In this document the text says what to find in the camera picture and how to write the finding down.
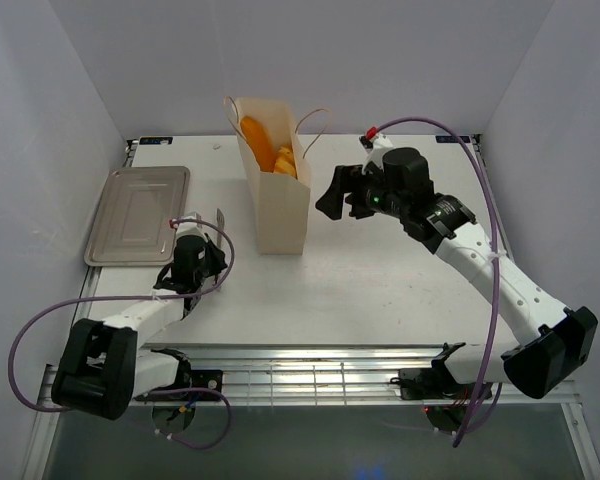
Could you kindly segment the beige paper bag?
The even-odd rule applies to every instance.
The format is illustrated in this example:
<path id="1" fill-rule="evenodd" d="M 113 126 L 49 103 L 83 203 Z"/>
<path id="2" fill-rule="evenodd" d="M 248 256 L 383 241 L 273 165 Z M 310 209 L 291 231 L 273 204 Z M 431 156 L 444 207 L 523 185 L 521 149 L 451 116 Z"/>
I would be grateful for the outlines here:
<path id="1" fill-rule="evenodd" d="M 299 139 L 301 121 L 283 101 L 238 97 L 223 100 L 225 115 L 236 134 L 247 184 L 255 210 L 256 243 L 261 254 L 300 255 L 308 229 L 311 194 L 310 145 Z M 261 169 L 239 122 L 250 117 L 267 133 L 275 151 L 289 147 L 296 175 Z"/>

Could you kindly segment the metal tongs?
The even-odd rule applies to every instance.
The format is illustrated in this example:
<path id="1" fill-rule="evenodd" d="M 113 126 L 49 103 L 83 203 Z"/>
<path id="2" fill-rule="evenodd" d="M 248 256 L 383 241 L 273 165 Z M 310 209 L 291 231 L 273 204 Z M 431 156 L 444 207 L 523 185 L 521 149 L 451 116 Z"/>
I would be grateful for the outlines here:
<path id="1" fill-rule="evenodd" d="M 222 210 L 220 208 L 216 209 L 216 226 L 219 230 L 219 232 L 216 233 L 216 245 L 219 249 L 221 249 L 223 247 L 223 241 L 224 241 L 222 232 L 225 230 L 225 217 L 224 217 L 224 213 L 222 212 Z M 222 275 L 223 275 L 223 272 L 220 272 L 218 275 L 215 276 L 214 285 L 217 286 L 218 291 L 220 291 L 222 289 L 222 285 L 221 285 Z"/>

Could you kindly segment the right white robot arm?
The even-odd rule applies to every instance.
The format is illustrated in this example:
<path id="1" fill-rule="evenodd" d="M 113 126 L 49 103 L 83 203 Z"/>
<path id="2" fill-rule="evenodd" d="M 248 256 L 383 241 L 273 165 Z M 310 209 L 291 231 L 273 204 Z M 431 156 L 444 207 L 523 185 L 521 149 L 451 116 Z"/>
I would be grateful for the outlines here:
<path id="1" fill-rule="evenodd" d="M 406 234 L 459 272 L 511 330 L 516 345 L 502 353 L 460 342 L 432 362 L 431 382 L 444 397 L 468 383 L 509 383 L 541 399 L 589 357 L 598 319 L 547 294 L 507 256 L 460 200 L 436 192 L 429 165 L 410 147 L 382 149 L 364 165 L 338 166 L 316 208 L 339 220 L 349 205 L 355 219 L 384 214 Z"/>

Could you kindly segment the aluminium frame rail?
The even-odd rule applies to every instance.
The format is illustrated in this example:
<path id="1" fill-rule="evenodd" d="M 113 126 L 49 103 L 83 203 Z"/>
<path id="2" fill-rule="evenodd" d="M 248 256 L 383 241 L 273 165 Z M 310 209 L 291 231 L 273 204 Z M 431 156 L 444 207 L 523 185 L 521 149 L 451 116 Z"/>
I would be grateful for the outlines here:
<path id="1" fill-rule="evenodd" d="M 436 347 L 179 346 L 196 369 L 223 372 L 233 407 L 395 406 L 401 368 L 423 368 Z"/>

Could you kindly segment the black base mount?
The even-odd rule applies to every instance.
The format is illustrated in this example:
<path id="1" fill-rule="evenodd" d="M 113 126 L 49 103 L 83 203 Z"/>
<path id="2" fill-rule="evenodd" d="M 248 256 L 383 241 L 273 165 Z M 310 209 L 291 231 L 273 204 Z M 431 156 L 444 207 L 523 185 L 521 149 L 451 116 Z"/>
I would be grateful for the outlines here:
<path id="1" fill-rule="evenodd" d="M 402 400 L 445 400 L 468 402 L 475 384 L 457 383 L 450 375 L 433 368 L 403 368 L 389 380 Z"/>
<path id="2" fill-rule="evenodd" d="M 224 372 L 222 370 L 192 370 L 184 374 L 184 386 L 197 388 L 196 392 L 185 393 L 183 399 L 188 402 L 216 402 L 219 397 L 216 394 L 209 393 L 214 390 L 221 393 L 223 388 Z"/>

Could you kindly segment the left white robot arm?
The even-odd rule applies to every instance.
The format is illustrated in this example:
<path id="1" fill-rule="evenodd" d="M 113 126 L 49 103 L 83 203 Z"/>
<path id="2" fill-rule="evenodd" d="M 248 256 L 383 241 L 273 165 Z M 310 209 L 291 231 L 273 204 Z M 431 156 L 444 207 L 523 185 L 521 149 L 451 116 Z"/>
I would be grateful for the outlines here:
<path id="1" fill-rule="evenodd" d="M 172 323 L 185 319 L 207 279 L 227 268 L 225 253 L 206 234 L 176 240 L 173 260 L 154 284 L 159 296 L 138 301 L 102 320 L 83 318 L 72 327 L 51 389 L 54 403 L 109 420 L 122 416 L 130 401 L 154 390 L 170 399 L 192 387 L 191 366 L 173 349 L 141 347 Z"/>

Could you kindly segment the striped baguette bread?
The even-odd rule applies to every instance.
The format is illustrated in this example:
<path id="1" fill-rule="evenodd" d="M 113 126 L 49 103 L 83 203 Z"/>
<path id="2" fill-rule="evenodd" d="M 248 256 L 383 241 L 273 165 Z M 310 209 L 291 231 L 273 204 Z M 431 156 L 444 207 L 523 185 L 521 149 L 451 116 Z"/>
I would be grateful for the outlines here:
<path id="1" fill-rule="evenodd" d="M 297 177 L 294 152 L 291 146 L 282 146 L 279 148 L 274 162 L 273 172 L 276 174 L 285 174 L 293 178 Z"/>

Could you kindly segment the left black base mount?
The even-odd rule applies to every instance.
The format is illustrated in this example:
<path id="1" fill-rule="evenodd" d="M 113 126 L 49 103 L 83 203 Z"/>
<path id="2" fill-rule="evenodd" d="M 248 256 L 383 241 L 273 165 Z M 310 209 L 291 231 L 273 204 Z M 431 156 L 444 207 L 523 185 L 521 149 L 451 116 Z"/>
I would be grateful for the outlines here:
<path id="1" fill-rule="evenodd" d="M 222 370 L 192 370 L 184 374 L 184 386 L 197 388 L 196 392 L 185 393 L 183 399 L 188 402 L 216 402 L 219 397 L 216 394 L 209 393 L 214 390 L 221 393 L 223 388 L 224 372 Z"/>

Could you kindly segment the metal tray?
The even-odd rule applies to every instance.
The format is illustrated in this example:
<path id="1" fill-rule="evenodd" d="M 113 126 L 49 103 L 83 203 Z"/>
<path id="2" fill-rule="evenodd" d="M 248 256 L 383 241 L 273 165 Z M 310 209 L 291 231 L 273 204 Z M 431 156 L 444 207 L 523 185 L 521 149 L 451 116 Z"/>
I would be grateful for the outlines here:
<path id="1" fill-rule="evenodd" d="M 173 257 L 169 221 L 184 213 L 190 171 L 184 166 L 127 167 L 108 177 L 84 261 L 92 267 L 163 266 Z"/>

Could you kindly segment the long orange bread loaf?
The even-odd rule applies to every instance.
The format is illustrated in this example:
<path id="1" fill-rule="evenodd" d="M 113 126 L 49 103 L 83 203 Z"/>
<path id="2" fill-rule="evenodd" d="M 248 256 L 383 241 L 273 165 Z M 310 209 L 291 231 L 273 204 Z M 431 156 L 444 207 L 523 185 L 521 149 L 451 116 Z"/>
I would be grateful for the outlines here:
<path id="1" fill-rule="evenodd" d="M 240 121 L 240 127 L 260 170 L 272 173 L 276 162 L 276 152 L 264 126 L 256 119 L 245 116 Z"/>

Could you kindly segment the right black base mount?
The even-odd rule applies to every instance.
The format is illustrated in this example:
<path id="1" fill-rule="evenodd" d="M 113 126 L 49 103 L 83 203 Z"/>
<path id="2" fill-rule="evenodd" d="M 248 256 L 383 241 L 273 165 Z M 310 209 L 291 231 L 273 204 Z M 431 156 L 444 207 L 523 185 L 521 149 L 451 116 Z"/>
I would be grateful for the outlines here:
<path id="1" fill-rule="evenodd" d="M 445 400 L 468 402 L 475 384 L 457 383 L 450 375 L 433 368 L 403 368 L 389 380 L 402 400 Z"/>

